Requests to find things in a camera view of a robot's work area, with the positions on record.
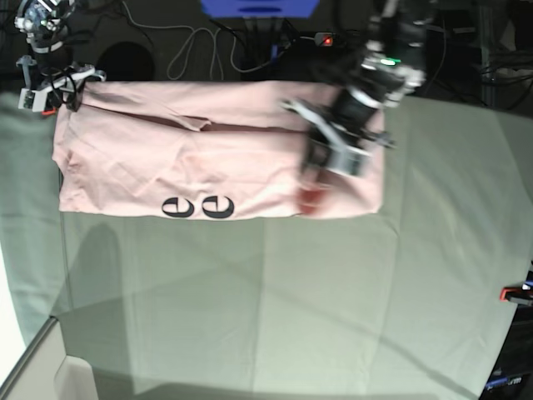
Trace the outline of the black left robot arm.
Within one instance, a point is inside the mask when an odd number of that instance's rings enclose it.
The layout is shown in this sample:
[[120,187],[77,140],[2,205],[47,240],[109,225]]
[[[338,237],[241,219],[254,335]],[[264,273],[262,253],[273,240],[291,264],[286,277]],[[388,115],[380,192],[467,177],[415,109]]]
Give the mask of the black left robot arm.
[[357,50],[315,71],[339,86],[332,103],[325,107],[300,99],[281,103],[309,125],[302,181],[315,181],[322,173],[360,175],[379,147],[393,145],[389,133],[371,123],[426,80],[424,47],[436,2],[376,1],[374,5]]

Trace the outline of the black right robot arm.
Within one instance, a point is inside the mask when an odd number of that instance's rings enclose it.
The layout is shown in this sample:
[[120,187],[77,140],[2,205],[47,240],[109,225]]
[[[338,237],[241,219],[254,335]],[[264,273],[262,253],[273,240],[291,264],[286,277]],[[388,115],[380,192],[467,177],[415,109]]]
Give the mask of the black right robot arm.
[[76,1],[22,1],[18,6],[14,26],[26,36],[30,50],[16,62],[25,83],[20,109],[43,115],[60,107],[76,112],[86,81],[106,80],[104,71],[73,59],[68,20],[76,9]]

